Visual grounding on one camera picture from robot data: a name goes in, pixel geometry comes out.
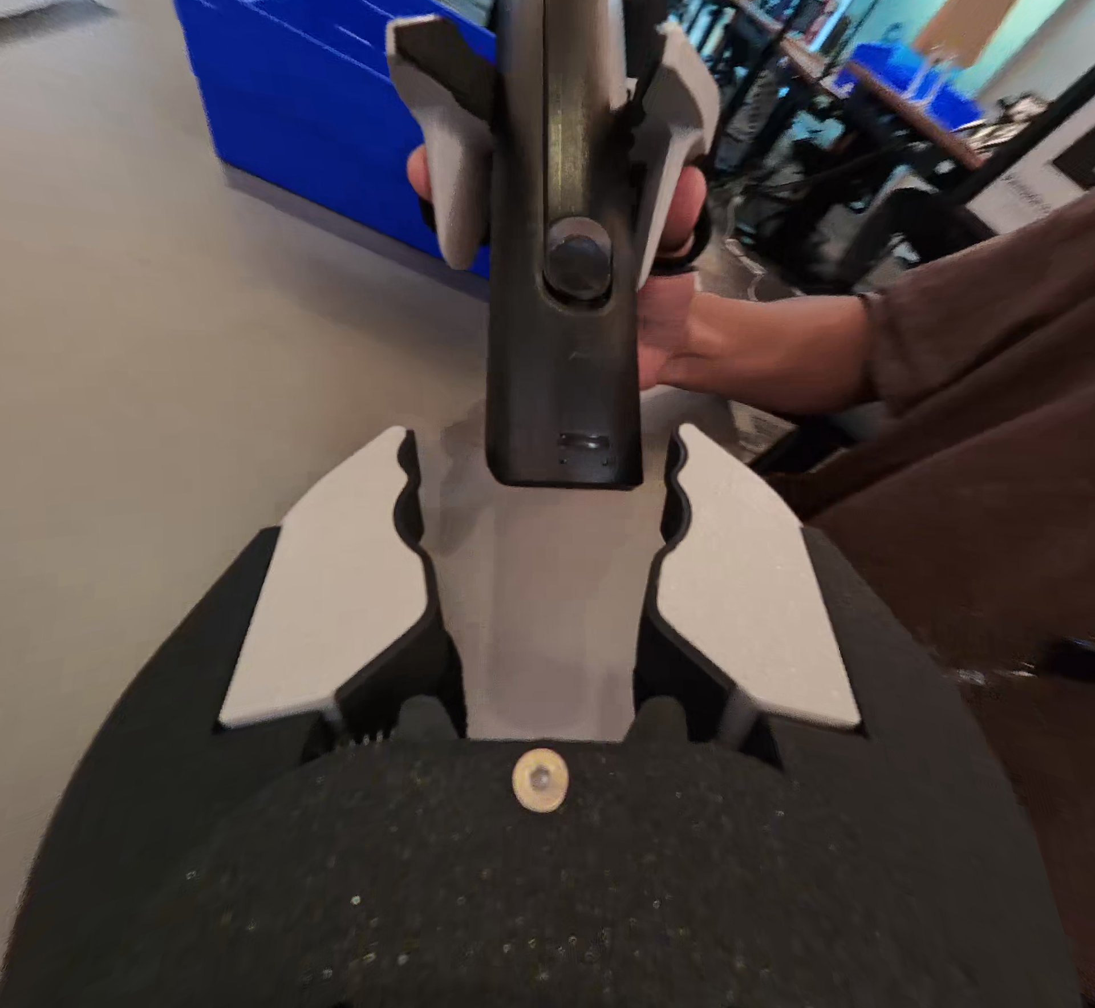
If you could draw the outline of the blue plastic bin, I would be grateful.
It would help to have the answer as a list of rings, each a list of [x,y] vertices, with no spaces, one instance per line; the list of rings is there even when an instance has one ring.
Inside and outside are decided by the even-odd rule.
[[[492,32],[434,0],[173,3],[226,165],[441,257],[406,176],[423,134],[390,81],[387,26],[443,15],[494,62]]]

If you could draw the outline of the person's right forearm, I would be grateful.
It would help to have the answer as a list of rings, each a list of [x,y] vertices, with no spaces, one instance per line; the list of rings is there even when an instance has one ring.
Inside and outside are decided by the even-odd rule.
[[[752,303],[705,294],[694,313],[714,395],[792,415],[843,412],[876,397],[863,298]]]

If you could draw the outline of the tan cardboard panel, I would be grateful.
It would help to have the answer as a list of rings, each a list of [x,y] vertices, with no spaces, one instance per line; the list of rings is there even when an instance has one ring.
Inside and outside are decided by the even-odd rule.
[[[933,62],[971,67],[1017,0],[946,0],[911,43]]]

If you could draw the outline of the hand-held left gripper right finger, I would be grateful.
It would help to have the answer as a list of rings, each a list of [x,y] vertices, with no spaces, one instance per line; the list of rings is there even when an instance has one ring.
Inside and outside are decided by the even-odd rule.
[[[772,718],[861,726],[802,523],[699,426],[675,429],[662,548],[637,639],[637,707],[677,700],[692,742],[747,745]]]

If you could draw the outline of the person in brown shirt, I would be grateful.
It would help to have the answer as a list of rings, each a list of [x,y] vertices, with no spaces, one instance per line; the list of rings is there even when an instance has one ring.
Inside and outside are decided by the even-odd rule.
[[[1093,194],[865,301],[881,429],[771,483],[959,682],[1093,1006]]]

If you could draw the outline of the black remote control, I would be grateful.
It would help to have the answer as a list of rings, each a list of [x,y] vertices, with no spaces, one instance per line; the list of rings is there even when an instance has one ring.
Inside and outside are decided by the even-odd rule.
[[[643,479],[622,0],[500,0],[486,457],[515,487]]]

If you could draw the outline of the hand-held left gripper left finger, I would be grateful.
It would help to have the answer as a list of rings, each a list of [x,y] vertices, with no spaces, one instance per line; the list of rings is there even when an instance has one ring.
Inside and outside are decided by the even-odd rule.
[[[462,665],[419,503],[416,437],[392,426],[283,517],[218,715],[242,728],[319,714],[356,740],[387,735],[404,702],[438,700],[466,734]]]

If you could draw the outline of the blue storage bins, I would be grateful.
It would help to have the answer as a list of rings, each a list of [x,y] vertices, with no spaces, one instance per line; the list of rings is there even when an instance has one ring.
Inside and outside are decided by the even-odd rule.
[[[851,71],[852,63],[915,104],[929,119],[950,134],[988,120],[977,101],[952,83],[954,76],[949,68],[927,67],[924,58],[903,44],[858,43],[835,73],[833,84],[843,96],[852,94],[858,84]]]

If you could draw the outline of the person's right hand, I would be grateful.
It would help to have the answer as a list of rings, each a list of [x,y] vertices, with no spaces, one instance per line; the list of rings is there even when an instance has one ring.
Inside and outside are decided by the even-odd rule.
[[[659,386],[716,395],[719,383],[692,347],[696,296],[693,248],[707,220],[706,179],[700,169],[680,173],[664,221],[650,277],[637,300],[637,371],[641,392]]]

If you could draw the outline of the grey desk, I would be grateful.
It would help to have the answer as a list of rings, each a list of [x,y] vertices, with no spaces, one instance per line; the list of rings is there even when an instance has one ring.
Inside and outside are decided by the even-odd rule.
[[[616,741],[679,420],[647,483],[579,497],[485,470],[485,283],[224,170],[172,0],[2,0],[2,940],[115,700],[237,554],[390,426],[475,738]]]

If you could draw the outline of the white sign with black marker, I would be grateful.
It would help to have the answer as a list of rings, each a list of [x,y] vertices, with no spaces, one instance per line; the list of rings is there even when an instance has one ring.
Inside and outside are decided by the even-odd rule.
[[[993,234],[1007,234],[1067,207],[1094,186],[1094,100],[1038,140],[965,202]]]

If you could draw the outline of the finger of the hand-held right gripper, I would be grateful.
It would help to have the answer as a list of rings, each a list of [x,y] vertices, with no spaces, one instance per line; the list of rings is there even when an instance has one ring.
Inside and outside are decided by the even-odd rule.
[[[387,63],[423,134],[441,256],[469,270],[489,224],[495,65],[439,14],[390,20]]]
[[[648,280],[682,169],[708,154],[719,121],[719,86],[677,22],[655,30],[660,57],[639,100],[633,158],[639,172],[636,289]]]

